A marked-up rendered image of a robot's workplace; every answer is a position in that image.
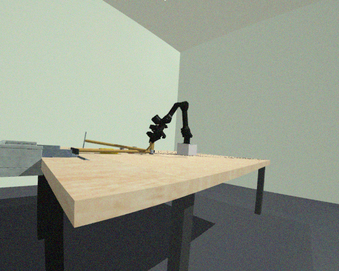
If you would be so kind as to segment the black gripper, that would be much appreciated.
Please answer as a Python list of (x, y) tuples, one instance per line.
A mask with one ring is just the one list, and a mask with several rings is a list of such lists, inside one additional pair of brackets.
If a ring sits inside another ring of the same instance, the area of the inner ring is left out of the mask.
[(159, 130), (158, 130), (158, 131), (153, 130), (153, 133), (152, 133), (152, 132), (147, 132), (146, 134), (149, 136), (149, 138), (150, 138), (150, 136), (154, 136), (154, 138), (153, 138), (153, 140), (152, 140), (152, 143), (155, 142), (155, 141), (157, 141), (157, 140), (159, 140), (159, 139), (161, 139), (161, 136), (162, 136), (162, 138), (164, 138), (164, 139), (166, 138), (166, 135), (165, 135), (165, 133), (163, 132), (163, 128), (160, 127), (160, 126), (159, 126)]

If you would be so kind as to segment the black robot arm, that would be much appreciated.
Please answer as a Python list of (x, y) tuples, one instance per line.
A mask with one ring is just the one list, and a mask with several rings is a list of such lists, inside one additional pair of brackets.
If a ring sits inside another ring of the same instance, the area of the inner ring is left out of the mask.
[(164, 118), (160, 118), (158, 115), (155, 115), (151, 120), (156, 124), (156, 125), (150, 125), (149, 129), (151, 131), (159, 130), (159, 126), (164, 128), (168, 128), (166, 124), (169, 124), (172, 120), (173, 114), (176, 112), (177, 108), (180, 107), (182, 110), (182, 123), (183, 123), (183, 128), (181, 128), (181, 134), (182, 137), (184, 137), (184, 143), (190, 144), (190, 138), (192, 138), (192, 134), (190, 132), (190, 128), (188, 127), (188, 108), (189, 108), (189, 103), (187, 101), (185, 102), (176, 102), (174, 103), (173, 107), (170, 109), (169, 113), (165, 115)]

